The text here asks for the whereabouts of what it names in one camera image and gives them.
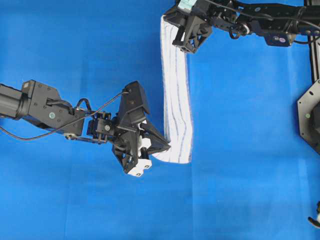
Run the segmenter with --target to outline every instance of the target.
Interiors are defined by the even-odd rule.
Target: wire
[[[58,105],[58,104],[62,104],[62,105],[65,105],[69,108],[69,113],[72,114],[73,113],[73,108],[72,108],[72,105],[65,101],[65,100],[48,100],[46,102],[46,104],[48,105]]]
[[[265,19],[265,20],[293,20],[293,21],[298,21],[298,22],[302,22],[302,23],[305,23],[305,24],[308,24],[318,30],[320,30],[320,26],[310,22],[310,21],[306,21],[306,20],[302,20],[302,19],[299,19],[297,17],[291,17],[291,16],[255,16],[255,15],[251,15],[251,14],[248,14],[248,13],[244,13],[242,12],[241,10],[238,10],[238,9],[235,9],[235,8],[232,8],[232,7],[229,7],[229,6],[225,6],[225,5],[222,5],[220,3],[216,3],[212,0],[205,0],[206,2],[208,3],[211,3],[213,5],[216,5],[218,7],[221,7],[221,8],[224,8],[224,9],[228,9],[228,10],[231,10],[233,12],[236,12],[238,14],[241,14],[243,16],[247,16],[249,18],[252,18],[252,19]]]
[[[43,138],[43,137],[46,137],[46,136],[49,136],[49,135],[52,135],[54,133],[57,133],[58,131],[60,131],[61,129],[63,128],[66,128],[72,124],[75,124],[85,118],[88,118],[88,117],[91,117],[95,114],[97,114],[98,112],[100,112],[102,109],[104,109],[106,106],[108,106],[109,104],[113,103],[119,96],[121,96],[122,94],[128,94],[128,92],[126,91],[123,91],[121,93],[118,93],[116,96],[114,96],[111,100],[109,100],[108,102],[106,102],[105,104],[103,104],[101,107],[99,107],[99,109],[93,113],[90,113],[89,115],[86,115],[86,116],[83,116],[83,117],[80,117],[79,119],[77,120],[74,120],[70,123],[67,123],[59,128],[57,128],[56,130],[53,130],[51,132],[48,132],[48,133],[45,133],[45,134],[42,134],[42,135],[39,135],[39,136],[34,136],[34,137],[29,137],[29,138],[23,138],[23,137],[19,137],[19,136],[16,136],[14,134],[12,134],[11,132],[5,130],[3,127],[0,126],[0,130],[3,131],[4,133],[6,133],[7,135],[9,135],[10,137],[13,137],[14,139],[17,139],[17,140],[21,140],[21,141],[33,141],[33,140],[36,140],[36,139],[40,139],[40,138]]]
[[[310,40],[310,41],[293,41],[296,44],[302,44],[302,45],[309,45],[309,44],[313,44],[314,42],[318,41],[320,39],[320,36],[317,36],[315,39]]]
[[[75,108],[76,108],[76,109],[79,108],[80,105],[82,104],[82,102],[85,102],[86,109],[89,110],[89,111],[91,111],[90,102],[89,102],[89,100],[86,99],[86,98],[81,98],[81,99],[78,101],[78,103],[77,103],[77,105],[76,105]]]

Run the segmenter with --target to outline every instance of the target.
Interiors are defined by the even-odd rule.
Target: blue backdrop
[[[160,17],[173,3],[0,0],[1,82],[20,89],[34,79],[97,108],[138,80],[163,131]],[[215,30],[188,62],[192,164],[154,160],[134,178],[109,144],[1,134],[0,240],[319,238],[307,217],[320,198],[320,157],[299,137],[296,110],[312,84],[308,46]],[[23,137],[43,133],[0,124]]]

